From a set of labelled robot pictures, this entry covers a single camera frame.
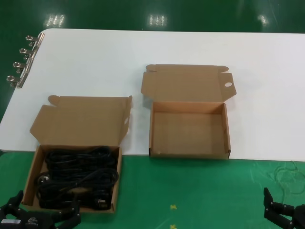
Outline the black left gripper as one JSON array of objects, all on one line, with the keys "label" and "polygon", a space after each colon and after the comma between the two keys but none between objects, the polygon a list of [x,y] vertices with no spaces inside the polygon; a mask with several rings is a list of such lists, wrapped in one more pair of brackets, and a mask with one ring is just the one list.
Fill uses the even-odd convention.
[{"label": "black left gripper", "polygon": [[11,197],[0,208],[1,229],[73,229],[81,223],[80,205],[73,201],[71,205],[54,213],[21,211],[19,205],[23,191]]}]

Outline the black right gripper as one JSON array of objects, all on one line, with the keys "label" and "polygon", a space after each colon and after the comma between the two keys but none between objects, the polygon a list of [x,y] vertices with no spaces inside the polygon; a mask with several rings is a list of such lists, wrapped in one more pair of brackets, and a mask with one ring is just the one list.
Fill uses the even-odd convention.
[{"label": "black right gripper", "polygon": [[277,226],[291,226],[292,229],[305,229],[305,205],[291,205],[274,202],[268,188],[264,188],[264,218]]}]

